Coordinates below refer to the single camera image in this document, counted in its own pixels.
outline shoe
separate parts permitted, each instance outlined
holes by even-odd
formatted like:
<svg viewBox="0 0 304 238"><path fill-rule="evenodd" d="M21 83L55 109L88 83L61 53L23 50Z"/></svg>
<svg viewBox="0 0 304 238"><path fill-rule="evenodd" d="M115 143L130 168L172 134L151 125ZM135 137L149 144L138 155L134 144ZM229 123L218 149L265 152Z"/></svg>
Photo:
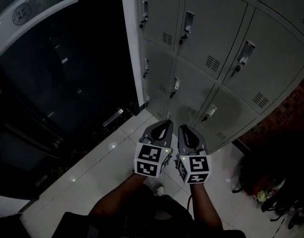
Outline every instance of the shoe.
<svg viewBox="0 0 304 238"><path fill-rule="evenodd" d="M159 184L156 186L156 189L154 190L154 196L162 196L164 195L165 188L162 184Z"/></svg>

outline white wall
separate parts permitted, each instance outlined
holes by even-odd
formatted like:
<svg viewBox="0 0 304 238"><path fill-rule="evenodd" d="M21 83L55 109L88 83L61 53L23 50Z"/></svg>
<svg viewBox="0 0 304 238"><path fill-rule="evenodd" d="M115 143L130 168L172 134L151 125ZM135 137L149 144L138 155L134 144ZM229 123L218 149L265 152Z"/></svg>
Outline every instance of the white wall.
<svg viewBox="0 0 304 238"><path fill-rule="evenodd" d="M137 92L138 104L144 104L143 85L140 61L139 26L137 19L137 0L122 0L125 17L128 47L132 61L132 69Z"/></svg>
<svg viewBox="0 0 304 238"><path fill-rule="evenodd" d="M0 218L17 213L29 201L0 196Z"/></svg>

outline brick wall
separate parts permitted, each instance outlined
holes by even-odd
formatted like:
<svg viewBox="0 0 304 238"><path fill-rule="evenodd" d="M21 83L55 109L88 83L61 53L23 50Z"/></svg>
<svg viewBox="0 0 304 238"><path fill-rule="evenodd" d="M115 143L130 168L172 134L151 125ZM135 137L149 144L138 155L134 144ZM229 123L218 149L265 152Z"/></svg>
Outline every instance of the brick wall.
<svg viewBox="0 0 304 238"><path fill-rule="evenodd" d="M250 150L257 149L276 136L304 133L304 79L272 113L239 137Z"/></svg>

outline white tile floor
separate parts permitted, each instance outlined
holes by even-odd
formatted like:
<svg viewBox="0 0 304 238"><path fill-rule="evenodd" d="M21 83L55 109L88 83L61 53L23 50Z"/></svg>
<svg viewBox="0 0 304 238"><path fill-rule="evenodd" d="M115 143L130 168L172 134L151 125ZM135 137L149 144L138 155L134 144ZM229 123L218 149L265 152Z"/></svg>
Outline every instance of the white tile floor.
<svg viewBox="0 0 304 238"><path fill-rule="evenodd" d="M47 189L30 206L21 220L32 238L50 238L64 212L86 215L100 198L123 182L133 170L135 144L149 125L157 122L143 110L132 117L100 145L93 149L72 169ZM173 156L178 152L177 137L173 135ZM256 202L244 193L232 194L234 170L243 154L229 144L212 154L212 175L206 190L223 221L224 229L242 230L247 238L272 238L281 221L270 222L272 213L262 213ZM175 168L173 158L158 178L165 193L184 207L190 195ZM153 186L157 180L147 179ZM297 230L288 231L283 225L275 238L303 237Z"/></svg>

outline forearm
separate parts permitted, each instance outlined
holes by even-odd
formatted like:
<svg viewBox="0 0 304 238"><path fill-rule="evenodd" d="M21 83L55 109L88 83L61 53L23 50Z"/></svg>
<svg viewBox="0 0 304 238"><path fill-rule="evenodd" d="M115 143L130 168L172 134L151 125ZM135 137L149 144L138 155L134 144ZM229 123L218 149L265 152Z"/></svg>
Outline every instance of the forearm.
<svg viewBox="0 0 304 238"><path fill-rule="evenodd" d="M208 227L222 229L221 219L213 207L204 185L191 184L190 190L195 220Z"/></svg>
<svg viewBox="0 0 304 238"><path fill-rule="evenodd" d="M132 174L114 190L101 198L89 215L114 216L126 205L129 198L143 185L146 177Z"/></svg>

